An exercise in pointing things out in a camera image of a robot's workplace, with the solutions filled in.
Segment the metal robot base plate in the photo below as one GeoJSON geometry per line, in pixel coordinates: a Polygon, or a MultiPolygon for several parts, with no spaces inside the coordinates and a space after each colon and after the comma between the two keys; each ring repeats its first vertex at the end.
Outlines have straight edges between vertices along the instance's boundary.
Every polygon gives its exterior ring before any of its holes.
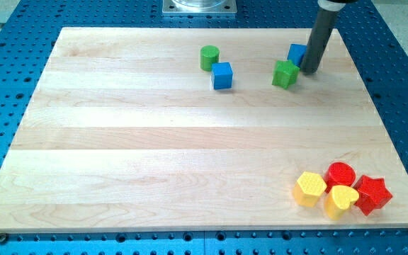
{"type": "Polygon", "coordinates": [[[224,16],[237,14],[236,0],[163,0],[163,16],[224,16]]]}

